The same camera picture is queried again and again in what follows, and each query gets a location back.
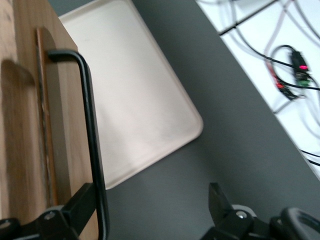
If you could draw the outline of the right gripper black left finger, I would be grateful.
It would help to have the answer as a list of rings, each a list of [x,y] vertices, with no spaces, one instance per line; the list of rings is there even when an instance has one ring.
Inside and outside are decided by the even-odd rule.
[[[61,209],[42,213],[21,225],[17,218],[0,221],[2,240],[78,240],[96,210],[95,187],[85,183]]]

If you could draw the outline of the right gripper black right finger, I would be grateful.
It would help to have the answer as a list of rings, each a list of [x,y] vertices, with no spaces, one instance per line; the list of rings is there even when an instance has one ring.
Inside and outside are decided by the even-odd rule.
[[[231,204],[218,183],[208,187],[208,208],[214,226],[203,240],[270,240],[269,225],[248,206]]]

